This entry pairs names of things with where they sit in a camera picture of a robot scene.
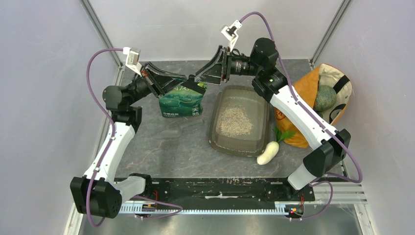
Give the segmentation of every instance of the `green leaf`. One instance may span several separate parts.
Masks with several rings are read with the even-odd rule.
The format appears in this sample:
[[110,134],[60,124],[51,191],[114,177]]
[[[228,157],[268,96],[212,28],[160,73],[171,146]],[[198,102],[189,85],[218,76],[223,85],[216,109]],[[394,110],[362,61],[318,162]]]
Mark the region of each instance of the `green leaf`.
[[273,128],[273,131],[275,133],[275,137],[276,137],[276,140],[278,142],[278,140],[281,138],[282,132],[276,127]]
[[280,138],[277,139],[277,142],[287,140],[287,139],[293,137],[295,133],[296,133],[295,131],[286,131],[286,132],[281,134]]

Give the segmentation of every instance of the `white radish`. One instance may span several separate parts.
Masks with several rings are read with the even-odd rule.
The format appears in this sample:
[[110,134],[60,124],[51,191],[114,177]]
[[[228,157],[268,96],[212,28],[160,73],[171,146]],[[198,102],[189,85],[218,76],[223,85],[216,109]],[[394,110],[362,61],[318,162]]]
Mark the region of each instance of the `white radish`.
[[256,162],[259,165],[265,165],[271,161],[272,158],[275,157],[279,150],[279,144],[275,141],[271,141],[265,147],[265,151],[259,155],[256,159]]

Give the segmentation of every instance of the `green packaging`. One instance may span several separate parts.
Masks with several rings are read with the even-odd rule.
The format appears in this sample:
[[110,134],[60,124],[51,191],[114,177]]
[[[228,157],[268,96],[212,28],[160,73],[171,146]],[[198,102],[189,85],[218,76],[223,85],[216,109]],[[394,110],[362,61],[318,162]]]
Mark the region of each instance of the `green packaging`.
[[[198,86],[205,90],[208,88],[205,83],[198,83]],[[165,118],[198,116],[203,110],[202,98],[203,94],[184,86],[177,86],[159,98],[161,115]]]

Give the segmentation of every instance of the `white wall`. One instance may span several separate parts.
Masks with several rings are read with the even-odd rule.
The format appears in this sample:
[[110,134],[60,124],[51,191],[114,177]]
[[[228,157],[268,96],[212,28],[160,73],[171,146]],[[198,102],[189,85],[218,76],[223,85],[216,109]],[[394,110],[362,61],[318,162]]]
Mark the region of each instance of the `white wall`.
[[415,3],[355,0],[318,63],[342,70],[354,95],[339,123],[352,135],[379,234],[413,234]]
[[[76,0],[0,1],[0,22],[0,234],[62,234],[104,120],[85,81],[104,46]],[[115,76],[98,57],[98,96]]]
[[[141,60],[210,60],[228,41],[219,32],[251,11],[261,12],[284,59],[311,58],[341,0],[91,0],[115,47],[141,49]],[[268,37],[258,16],[238,31],[236,48],[251,52]]]

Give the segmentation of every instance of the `green ball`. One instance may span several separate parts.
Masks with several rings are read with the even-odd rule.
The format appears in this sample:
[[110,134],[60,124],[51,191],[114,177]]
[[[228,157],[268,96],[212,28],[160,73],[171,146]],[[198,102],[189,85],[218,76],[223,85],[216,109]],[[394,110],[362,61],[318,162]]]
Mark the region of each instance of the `green ball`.
[[315,111],[327,110],[336,103],[337,94],[336,91],[328,85],[319,85],[317,89],[316,101],[314,102]]

